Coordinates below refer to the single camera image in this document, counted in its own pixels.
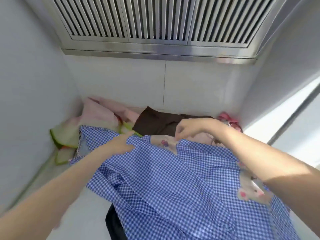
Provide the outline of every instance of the person's left hand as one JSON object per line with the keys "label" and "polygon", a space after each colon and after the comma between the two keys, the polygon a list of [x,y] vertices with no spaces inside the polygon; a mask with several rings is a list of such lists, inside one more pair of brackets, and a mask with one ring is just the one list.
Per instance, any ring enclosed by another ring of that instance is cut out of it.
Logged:
{"label": "person's left hand", "polygon": [[114,137],[112,140],[108,141],[106,144],[99,146],[95,150],[106,157],[131,152],[133,149],[135,149],[135,147],[134,145],[128,145],[127,139],[133,134],[134,131],[120,134]]}

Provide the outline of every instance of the dark gap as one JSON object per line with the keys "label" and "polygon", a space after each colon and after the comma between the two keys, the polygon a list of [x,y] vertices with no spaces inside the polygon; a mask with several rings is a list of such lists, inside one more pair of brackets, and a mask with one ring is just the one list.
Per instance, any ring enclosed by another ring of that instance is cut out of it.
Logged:
{"label": "dark gap", "polygon": [[209,20],[208,20],[208,25],[206,26],[205,31],[204,31],[203,41],[205,41],[207,36],[210,36],[211,33],[212,33],[212,30],[211,31],[209,30],[209,26],[210,26],[211,20],[213,18],[214,11],[215,11],[216,6],[217,6],[217,2],[218,2],[218,0],[214,0],[214,4],[212,6],[212,10],[211,10],[211,13],[210,13],[210,16],[209,16]]}
{"label": "dark gap", "polygon": [[141,0],[138,0],[138,8],[139,8],[140,25],[141,25],[141,33],[142,33],[142,37],[141,38],[145,39],[146,35],[145,35],[144,26],[143,26]]}
{"label": "dark gap", "polygon": [[123,0],[124,2],[124,8],[125,8],[125,13],[127,15],[127,19],[128,19],[128,27],[129,27],[129,33],[130,33],[130,38],[135,38],[133,35],[132,35],[132,27],[131,27],[131,22],[130,22],[130,15],[129,15],[129,12],[128,12],[128,4],[127,4],[127,1],[126,0]]}
{"label": "dark gap", "polygon": [[166,13],[165,13],[165,39],[169,39],[168,37],[168,28],[169,28],[169,0],[167,0],[167,5],[166,5]]}
{"label": "dark gap", "polygon": [[147,39],[151,39],[151,37],[150,37],[149,3],[148,3],[148,0],[145,0],[145,4],[146,4],[146,28],[147,28]]}
{"label": "dark gap", "polygon": [[60,9],[57,1],[56,1],[56,0],[53,0],[53,1],[54,1],[54,3],[56,4],[57,8],[59,9],[59,12],[60,12],[60,14],[62,15],[63,19],[66,21],[66,24],[68,25],[68,27],[69,27],[69,29],[70,29],[70,31],[71,31],[71,34],[74,35],[74,33],[73,33],[72,29],[71,29],[71,26],[70,26],[70,24],[68,23],[68,21],[66,20],[66,17],[63,15],[62,10]]}
{"label": "dark gap", "polygon": [[257,12],[260,10],[261,6],[263,5],[263,3],[265,2],[265,0],[261,1],[260,4],[258,5],[256,11],[254,12],[254,15],[252,16],[251,20],[249,21],[248,25],[246,26],[246,28],[244,29],[244,32],[242,34],[242,36],[240,37],[240,40],[239,42],[241,43],[242,42],[242,39],[244,38],[246,32],[248,31],[250,25],[252,24],[252,22],[254,21],[254,18],[256,17],[257,15]]}
{"label": "dark gap", "polygon": [[254,24],[254,26],[252,27],[252,30],[250,31],[247,39],[245,40],[245,44],[247,44],[251,38],[251,36],[253,35],[253,31],[254,29],[257,27],[258,23],[261,21],[263,15],[265,14],[265,12],[267,11],[267,9],[269,8],[269,6],[271,5],[273,0],[270,0],[269,3],[267,4],[266,8],[264,9],[264,11],[261,13],[260,17],[258,18],[257,22]]}
{"label": "dark gap", "polygon": [[183,34],[182,34],[181,40],[186,40],[187,24],[188,24],[189,13],[190,13],[190,5],[191,5],[191,0],[189,0],[189,2],[187,4],[187,7],[186,7],[186,21],[185,21],[185,24],[184,24],[184,30],[183,30]]}
{"label": "dark gap", "polygon": [[197,28],[197,23],[198,23],[198,19],[199,19],[199,15],[200,15],[200,9],[201,9],[201,5],[202,5],[202,1],[203,1],[203,0],[200,0],[200,1],[199,1],[199,6],[198,6],[197,14],[196,14],[196,16],[195,16],[194,26],[193,26],[193,31],[192,31],[192,37],[191,37],[191,40],[192,40],[192,41],[197,41],[197,40],[198,40],[198,37],[195,39],[195,31],[196,31],[196,28]]}
{"label": "dark gap", "polygon": [[180,39],[180,29],[181,29],[181,23],[182,23],[182,13],[183,13],[183,4],[184,0],[181,0],[181,5],[180,5],[180,13],[179,13],[179,22],[178,22],[178,33],[177,33],[177,40],[182,40],[182,37]]}
{"label": "dark gap", "polygon": [[228,30],[229,30],[229,28],[230,28],[230,25],[231,25],[231,22],[232,22],[232,20],[235,18],[236,11],[237,11],[237,9],[239,8],[240,1],[241,1],[241,0],[238,0],[237,4],[235,5],[235,8],[234,8],[234,10],[233,10],[233,13],[232,13],[231,16],[230,16],[229,23],[228,23],[227,26],[226,26],[226,30],[225,30],[224,34],[222,35],[220,42],[222,42],[222,41],[224,40],[224,38],[226,37],[226,35],[227,35],[227,32],[228,32]]}
{"label": "dark gap", "polygon": [[99,25],[98,25],[97,18],[96,18],[96,16],[94,15],[94,11],[93,11],[93,9],[92,9],[92,7],[91,7],[91,4],[90,4],[89,0],[87,0],[87,3],[88,3],[89,8],[90,8],[90,10],[91,10],[91,13],[92,13],[94,22],[96,23],[97,29],[98,29],[98,31],[99,31],[99,33],[100,33],[100,36],[102,37],[102,36],[103,36],[103,35],[102,35],[102,32],[101,32],[101,30],[100,30],[100,27],[99,27]]}
{"label": "dark gap", "polygon": [[[108,22],[108,26],[109,26],[110,32],[112,33],[113,37],[120,37],[120,36],[119,36],[119,31],[118,31],[118,28],[117,28],[116,19],[115,19],[115,16],[114,16],[113,11],[112,11],[112,8],[111,8],[110,0],[106,0],[106,2],[107,2],[107,4],[108,4],[109,10],[110,10],[110,15],[111,15],[111,18],[112,18],[111,21],[109,20],[109,18],[108,18],[108,16],[107,16],[107,11],[106,11],[105,6],[104,6],[104,5],[102,5],[102,6],[103,6],[103,10],[104,10],[104,12],[105,12],[105,14],[106,14],[106,21]],[[113,25],[114,25],[115,34],[112,32],[110,22],[112,22]]]}
{"label": "dark gap", "polygon": [[207,0],[207,3],[204,3],[205,7],[204,7],[202,20],[201,20],[201,23],[200,23],[200,29],[199,29],[198,37],[196,39],[197,41],[202,41],[202,40],[200,40],[200,36],[201,36],[201,31],[202,31],[202,28],[203,28],[203,24],[204,24],[205,19],[206,19],[206,14],[207,14],[207,11],[208,11],[209,2],[210,2],[210,0]]}
{"label": "dark gap", "polygon": [[232,5],[232,1],[229,2],[229,6],[226,8],[226,13],[224,14],[224,17],[223,17],[223,20],[222,20],[222,22],[221,22],[220,28],[219,28],[219,30],[218,30],[218,33],[217,33],[217,37],[216,37],[215,42],[219,42],[219,41],[218,41],[218,38],[219,38],[219,35],[220,35],[221,31],[222,31],[222,27],[223,27],[223,25],[224,25],[224,22],[226,22],[226,18],[227,18],[227,16],[228,16],[229,11],[230,11],[231,5]]}
{"label": "dark gap", "polygon": [[79,9],[79,7],[78,7],[78,4],[76,3],[75,0],[73,0],[73,2],[74,2],[75,7],[78,9],[78,13],[80,14],[80,17],[81,17],[82,20],[83,20],[83,23],[84,23],[84,25],[85,25],[85,28],[87,29],[87,31],[88,31],[88,33],[89,33],[89,36],[91,36],[91,33],[90,33],[89,28],[88,28],[88,26],[87,26],[87,24],[86,24],[86,22],[85,22],[85,19],[84,19],[84,17],[82,16],[82,13],[80,12],[80,9]]}
{"label": "dark gap", "polygon": [[72,20],[72,18],[71,18],[71,16],[70,16],[70,13],[68,12],[68,10],[67,10],[66,6],[65,6],[65,5],[64,5],[64,3],[62,2],[62,0],[60,0],[60,2],[61,2],[61,4],[62,4],[63,8],[65,9],[65,11],[66,11],[67,15],[69,16],[69,18],[70,18],[70,20],[71,20],[71,22],[72,22],[72,24],[73,24],[73,26],[74,26],[74,28],[75,28],[76,32],[78,33],[78,35],[80,35],[80,33],[79,33],[79,31],[78,31],[78,29],[77,29],[77,27],[76,27],[75,23],[73,22],[73,20]]}
{"label": "dark gap", "polygon": [[98,12],[98,19],[100,19],[100,22],[102,23],[102,27],[103,27],[103,30],[104,30],[104,33],[106,34],[106,36],[108,37],[108,34],[107,34],[107,29],[106,29],[106,27],[105,27],[105,24],[104,24],[104,22],[103,22],[103,19],[102,19],[102,13],[100,13],[100,10],[99,10],[99,8],[98,8],[98,4],[97,4],[97,1],[96,0],[93,0],[93,3],[94,3],[94,6],[95,6],[95,8],[96,8],[96,10],[97,10],[97,12]]}
{"label": "dark gap", "polygon": [[172,10],[172,25],[171,25],[171,37],[170,40],[174,39],[174,23],[176,21],[176,7],[177,7],[177,0],[173,0],[173,10]]}
{"label": "dark gap", "polygon": [[238,38],[238,36],[239,36],[239,34],[240,34],[240,31],[241,31],[242,27],[244,26],[244,24],[245,24],[245,22],[246,22],[246,20],[247,20],[247,18],[248,18],[248,16],[249,16],[252,8],[254,7],[254,4],[256,3],[256,1],[257,1],[257,0],[254,0],[253,3],[251,4],[251,6],[249,7],[249,10],[248,10],[246,16],[244,17],[244,19],[243,19],[243,21],[242,21],[242,24],[240,25],[240,27],[239,27],[239,29],[238,29],[238,31],[237,31],[237,34],[235,35],[234,40],[232,41],[232,43],[235,43],[235,42],[236,42],[236,40],[237,40],[237,38]]}
{"label": "dark gap", "polygon": [[136,10],[134,9],[134,0],[131,0],[130,4],[131,4],[132,12],[133,12],[134,28],[135,28],[135,31],[136,31],[136,37],[135,38],[138,39],[138,38],[141,38],[141,37],[139,37],[139,33],[138,33],[138,24],[137,24]]}
{"label": "dark gap", "polygon": [[225,2],[226,2],[226,0],[223,0],[222,3],[221,3],[220,9],[217,10],[218,14],[217,14],[216,20],[214,21],[214,25],[213,25],[213,28],[212,28],[212,30],[211,30],[210,37],[209,37],[209,41],[210,41],[210,42],[211,42],[211,41],[214,41],[214,40],[212,40],[212,38],[213,38],[215,29],[216,29],[216,28],[218,28],[218,29],[221,28],[221,25],[220,25],[220,27],[217,27],[217,25],[218,25],[218,20],[220,19],[220,15],[224,15],[224,14],[222,13],[222,10],[223,10],[223,6],[224,6],[224,3],[225,3]]}
{"label": "dark gap", "polygon": [[80,21],[79,21],[77,15],[76,15],[76,13],[75,13],[75,11],[73,10],[73,8],[72,8],[72,6],[71,6],[70,1],[69,1],[69,0],[66,0],[66,2],[68,3],[71,11],[73,12],[73,15],[74,15],[75,19],[77,20],[77,22],[78,22],[78,24],[79,24],[79,27],[80,27],[80,29],[81,29],[81,31],[82,31],[83,36],[86,36],[86,34],[85,34],[85,32],[84,32],[84,30],[83,30],[83,28],[82,28],[82,25],[80,24]]}
{"label": "dark gap", "polygon": [[113,2],[114,2],[114,5],[115,5],[116,15],[118,16],[118,20],[119,20],[119,23],[120,23],[121,35],[122,35],[122,37],[125,37],[125,32],[124,32],[123,27],[122,27],[122,21],[121,21],[121,16],[120,16],[117,0],[113,0]]}
{"label": "dark gap", "polygon": [[153,39],[156,39],[156,0],[151,0],[152,3],[152,19],[153,19]]}
{"label": "dark gap", "polygon": [[[82,0],[79,0],[81,2],[81,5],[84,7],[85,5],[83,4],[83,1]],[[83,8],[84,12],[85,12],[85,15],[87,16],[87,19],[89,20],[89,23],[91,25],[91,29],[93,30],[93,36],[97,36],[96,34],[96,31],[94,30],[94,26],[92,24],[92,20],[90,19],[90,16],[87,12],[87,10],[85,8]]]}
{"label": "dark gap", "polygon": [[162,40],[162,1],[159,0],[159,39]]}
{"label": "dark gap", "polygon": [[248,4],[248,1],[249,1],[249,0],[246,0],[246,1],[244,2],[243,7],[242,7],[242,9],[241,9],[240,12],[239,12],[238,18],[237,18],[237,20],[235,21],[234,26],[233,26],[233,28],[232,28],[232,30],[231,30],[231,32],[230,32],[230,36],[229,36],[228,39],[227,39],[227,42],[228,42],[228,43],[233,43],[233,40],[231,40],[231,37],[232,37],[232,35],[233,35],[233,33],[234,33],[237,25],[238,25],[238,22],[239,22],[242,14],[243,14],[244,9],[246,8],[246,6],[247,6],[247,4]]}

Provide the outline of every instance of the gingham garment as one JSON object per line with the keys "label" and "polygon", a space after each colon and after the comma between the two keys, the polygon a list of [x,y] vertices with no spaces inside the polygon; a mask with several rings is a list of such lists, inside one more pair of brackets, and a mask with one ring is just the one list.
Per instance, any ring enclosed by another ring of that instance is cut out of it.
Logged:
{"label": "gingham garment", "polygon": [[[117,135],[81,127],[90,151]],[[136,148],[106,160],[87,187],[114,204],[129,240],[299,239],[276,196],[269,207],[238,199],[240,169],[230,150],[181,140],[175,156],[149,136],[127,143]]]}

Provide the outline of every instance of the metal grille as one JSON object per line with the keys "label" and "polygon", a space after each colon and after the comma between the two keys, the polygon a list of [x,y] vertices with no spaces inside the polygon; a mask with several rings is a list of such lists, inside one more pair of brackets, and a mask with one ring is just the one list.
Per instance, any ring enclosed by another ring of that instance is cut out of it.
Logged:
{"label": "metal grille", "polygon": [[130,38],[146,43],[184,41],[187,44],[195,0],[121,1]]}
{"label": "metal grille", "polygon": [[208,46],[247,46],[275,1],[196,0],[189,39]]}
{"label": "metal grille", "polygon": [[53,2],[72,39],[126,37],[122,10],[117,0],[53,0]]}

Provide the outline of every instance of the dark brown fabric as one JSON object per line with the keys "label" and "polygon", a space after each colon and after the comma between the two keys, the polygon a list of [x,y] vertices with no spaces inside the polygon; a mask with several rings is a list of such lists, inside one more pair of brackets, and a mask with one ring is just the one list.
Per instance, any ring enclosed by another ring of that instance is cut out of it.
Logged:
{"label": "dark brown fabric", "polygon": [[182,119],[212,118],[210,116],[194,116],[187,114],[174,114],[158,112],[147,107],[138,117],[133,130],[145,135],[168,135],[174,136],[176,127]]}

